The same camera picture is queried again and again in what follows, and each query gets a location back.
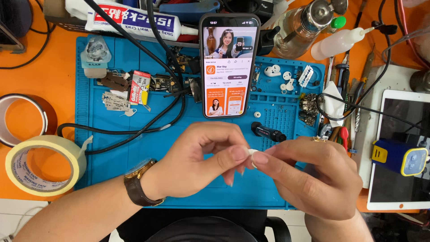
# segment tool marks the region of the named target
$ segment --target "tablet screen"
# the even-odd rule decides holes
[[[403,118],[427,129],[430,128],[430,103],[427,102],[385,99],[384,113]],[[430,145],[430,133],[387,116],[382,116],[379,135],[379,139],[384,138],[415,145],[426,140],[427,149]],[[425,174],[404,177],[376,165],[370,202],[430,201],[430,165],[426,164],[426,167]]]

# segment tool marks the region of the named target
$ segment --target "green bottle cap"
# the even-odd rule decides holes
[[[347,23],[347,19],[344,16],[339,16],[332,19],[332,23],[330,24],[330,26],[332,28],[341,28],[341,27],[344,27],[346,23]]]

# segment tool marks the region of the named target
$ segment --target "fingernail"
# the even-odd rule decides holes
[[[275,153],[275,151],[276,151],[276,146],[272,146],[272,147],[266,149],[264,152],[268,155],[273,155]]]
[[[248,148],[244,146],[234,146],[230,153],[236,162],[243,161],[249,156]]]
[[[267,158],[267,156],[261,151],[252,154],[251,160],[253,163],[256,164],[266,164],[267,162],[269,162],[269,158]]]

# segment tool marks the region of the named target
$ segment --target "watch strap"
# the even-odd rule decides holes
[[[163,202],[163,199],[153,201],[147,198],[143,192],[142,186],[140,185],[140,179],[138,179],[137,176],[124,178],[124,185],[126,186],[130,200],[136,205],[149,207],[156,206]]]

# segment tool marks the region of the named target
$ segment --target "wristwatch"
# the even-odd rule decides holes
[[[139,163],[137,166],[129,170],[124,175],[124,185],[127,189],[131,201],[139,206],[158,206],[162,204],[165,198],[158,199],[156,201],[150,200],[146,197],[142,186],[140,185],[140,178],[149,168],[151,168],[157,162],[156,159],[148,158]]]

